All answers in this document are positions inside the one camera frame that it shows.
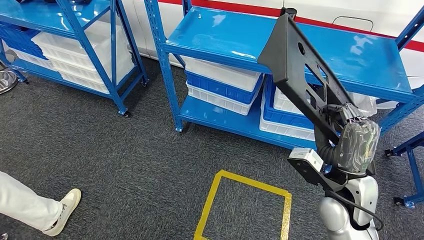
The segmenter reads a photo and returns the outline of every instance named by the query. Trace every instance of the shoe sole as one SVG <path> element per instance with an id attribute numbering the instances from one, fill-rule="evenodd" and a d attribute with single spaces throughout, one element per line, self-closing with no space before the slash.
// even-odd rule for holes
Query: shoe sole
<path id="1" fill-rule="evenodd" d="M 80 203 L 80 201 L 81 201 L 81 196 L 82 196 L 81 190 L 79 190 L 79 189 L 77 189 L 77 188 L 74 188 L 74 189 L 76 189 L 76 190 L 77 190 L 77 193 L 76 193 L 77 201 L 76 201 L 76 202 L 75 202 L 75 204 L 73 205 L 72 210 L 70 211 L 69 215 L 66 217 L 66 219 L 65 219 L 65 221 L 64 221 L 64 222 L 65 222 L 65 224 L 63 224 L 60 228 L 58 228 L 58 229 L 57 229 L 57 233 L 54 233 L 54 234 L 52 234 L 52 235 L 47 234 L 48 236 L 50 236 L 50 237 L 54 237 L 54 236 L 57 236 L 57 235 L 61 234 L 61 232 L 62 232 L 62 231 L 63 231 L 63 229 L 65 228 L 65 225 L 68 223 L 68 219 L 69 219 L 69 217 L 72 215 L 72 213 L 74 212 L 74 210 L 77 208 L 78 204 Z"/>

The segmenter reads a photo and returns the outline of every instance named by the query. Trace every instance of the yellow floor marking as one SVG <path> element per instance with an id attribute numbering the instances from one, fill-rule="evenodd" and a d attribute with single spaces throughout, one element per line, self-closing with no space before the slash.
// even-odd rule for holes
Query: yellow floor marking
<path id="1" fill-rule="evenodd" d="M 202 236 L 203 231 L 206 226 L 206 221 L 208 220 L 209 212 L 211 211 L 212 203 L 217 194 L 218 187 L 220 185 L 221 178 L 225 177 L 243 184 L 250 185 L 252 187 L 262 189 L 273 194 L 280 195 L 284 197 L 284 208 L 282 210 L 282 225 L 281 225 L 281 240 L 287 240 L 289 238 L 289 226 L 290 226 L 290 211 L 292 208 L 292 195 L 281 188 L 268 185 L 266 183 L 256 181 L 245 176 L 240 176 L 225 170 L 220 170 L 215 177 L 213 178 L 212 185 L 210 186 L 209 194 L 207 195 L 206 202 L 203 206 L 203 211 L 201 212 L 200 220 L 197 224 L 196 231 L 194 232 L 194 240 L 208 240 L 206 237 Z"/>

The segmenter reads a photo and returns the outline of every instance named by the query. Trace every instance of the black metal plate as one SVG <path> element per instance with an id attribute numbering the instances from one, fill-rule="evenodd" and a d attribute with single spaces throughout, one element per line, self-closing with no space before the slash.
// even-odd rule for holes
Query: black metal plate
<path id="1" fill-rule="evenodd" d="M 335 74 L 288 14 L 277 19 L 257 62 L 271 70 L 277 88 L 314 123 L 315 127 L 337 144 L 339 137 L 334 124 L 327 114 L 323 113 L 329 104 L 342 105 L 353 102 Z M 312 72 L 311 76 L 315 77 L 318 84 L 306 82 L 305 66 Z"/>

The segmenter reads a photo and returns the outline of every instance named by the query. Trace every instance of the white plastic crate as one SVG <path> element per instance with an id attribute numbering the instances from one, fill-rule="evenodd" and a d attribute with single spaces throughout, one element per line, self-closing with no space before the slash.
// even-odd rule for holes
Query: white plastic crate
<path id="1" fill-rule="evenodd" d="M 233 87 L 253 92 L 260 72 L 222 65 L 215 62 L 183 56 L 185 70 Z"/>
<path id="2" fill-rule="evenodd" d="M 275 89 L 274 108 L 285 112 L 303 115 L 299 108 L 297 108 L 278 88 Z"/>
<path id="3" fill-rule="evenodd" d="M 122 27 L 116 26 L 116 59 L 128 56 L 127 38 Z M 91 43 L 98 59 L 105 68 L 108 76 L 111 75 L 111 24 L 102 21 L 95 21 L 85 30 L 88 40 Z M 32 38 L 46 58 L 54 58 L 63 63 L 69 63 L 85 69 L 96 71 L 92 61 L 82 48 L 79 41 L 67 37 L 41 32 Z"/>
<path id="4" fill-rule="evenodd" d="M 352 101 L 359 108 L 359 111 L 361 111 L 361 113 L 365 117 L 370 117 L 377 113 L 375 97 L 362 95 L 354 92 L 348 93 L 349 96 L 352 98 Z M 275 89 L 273 107 L 277 110 L 303 115 L 303 113 L 278 88 Z"/>
<path id="5" fill-rule="evenodd" d="M 48 57 L 54 65 L 54 68 L 59 71 L 59 73 L 65 72 L 66 74 L 76 75 L 86 79 L 87 81 L 96 82 L 98 84 L 103 84 L 103 80 L 100 77 L 96 69 L 92 70 L 87 67 L 76 66 L 67 62 L 63 62 L 54 57 Z M 125 57 L 121 54 L 121 58 L 116 61 L 116 84 L 118 84 L 125 75 L 127 75 L 131 69 L 134 68 L 134 63 L 131 60 L 131 54 L 129 52 L 125 53 Z M 111 79 L 111 72 L 108 72 L 109 79 Z"/>
<path id="6" fill-rule="evenodd" d="M 53 66 L 53 64 L 50 60 L 42 59 L 42 58 L 33 56 L 29 53 L 19 51 L 19 50 L 13 49 L 13 48 L 10 48 L 10 49 L 12 51 L 14 51 L 14 53 L 17 55 L 18 58 L 20 58 L 24 61 L 30 62 L 32 64 L 36 64 L 36 65 L 41 66 L 41 67 L 46 68 L 46 69 L 56 71 L 55 67 Z"/>
<path id="7" fill-rule="evenodd" d="M 263 92 L 262 94 L 262 103 L 260 105 L 261 114 L 260 114 L 259 129 L 261 131 L 290 136 L 293 138 L 305 139 L 309 141 L 315 141 L 315 135 L 314 135 L 313 129 L 286 125 L 286 124 L 264 120 L 264 107 L 265 107 L 265 92 Z"/>
<path id="8" fill-rule="evenodd" d="M 97 83 L 94 81 L 87 80 L 84 77 L 73 75 L 72 73 L 67 73 L 66 71 L 61 71 L 60 74 L 62 75 L 62 78 L 64 80 L 67 80 L 69 82 L 87 87 L 89 89 L 93 89 L 105 94 L 109 93 L 109 90 L 106 88 L 106 85 L 102 83 Z"/>
<path id="9" fill-rule="evenodd" d="M 255 101 L 258 93 L 256 93 L 256 95 L 253 97 L 253 100 L 250 104 L 244 104 L 235 100 L 232 100 L 230 98 L 212 93 L 210 91 L 206 91 L 204 89 L 195 87 L 195 86 L 191 86 L 189 84 L 187 84 L 187 82 L 185 83 L 188 87 L 188 95 L 196 98 L 196 99 L 200 99 L 202 101 L 205 101 L 207 103 L 216 105 L 218 107 L 230 110 L 232 112 L 241 114 L 246 116 L 249 113 L 249 110 L 251 109 L 252 103 Z"/>

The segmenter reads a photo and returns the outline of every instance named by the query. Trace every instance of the white sneaker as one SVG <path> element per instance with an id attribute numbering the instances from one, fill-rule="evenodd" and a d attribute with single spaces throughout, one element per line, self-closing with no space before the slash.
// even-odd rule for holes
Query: white sneaker
<path id="1" fill-rule="evenodd" d="M 69 191 L 66 196 L 60 201 L 60 203 L 63 205 L 62 213 L 60 214 L 59 219 L 57 219 L 56 224 L 54 225 L 54 227 L 50 228 L 49 230 L 43 231 L 42 233 L 50 237 L 54 237 L 60 234 L 64 229 L 69 216 L 80 203 L 80 200 L 81 191 L 79 189 L 74 188 Z"/>

